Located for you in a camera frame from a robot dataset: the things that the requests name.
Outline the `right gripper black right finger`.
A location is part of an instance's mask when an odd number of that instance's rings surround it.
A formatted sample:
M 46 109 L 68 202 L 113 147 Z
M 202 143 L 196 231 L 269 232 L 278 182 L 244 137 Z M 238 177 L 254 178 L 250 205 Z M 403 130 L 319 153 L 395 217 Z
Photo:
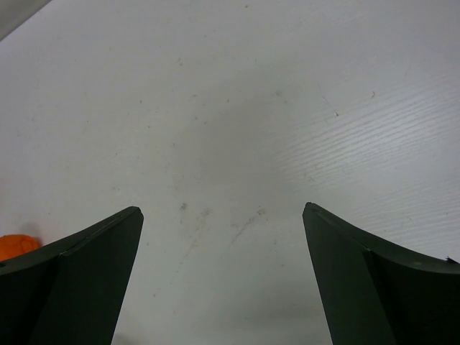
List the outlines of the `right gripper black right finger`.
M 459 263 L 307 203 L 306 241 L 334 344 L 458 344 Z

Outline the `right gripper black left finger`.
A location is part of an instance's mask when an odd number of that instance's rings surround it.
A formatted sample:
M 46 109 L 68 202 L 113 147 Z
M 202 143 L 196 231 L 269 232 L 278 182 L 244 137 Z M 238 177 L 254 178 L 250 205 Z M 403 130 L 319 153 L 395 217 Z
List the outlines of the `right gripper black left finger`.
M 144 216 L 130 206 L 1 262 L 2 344 L 110 344 Z

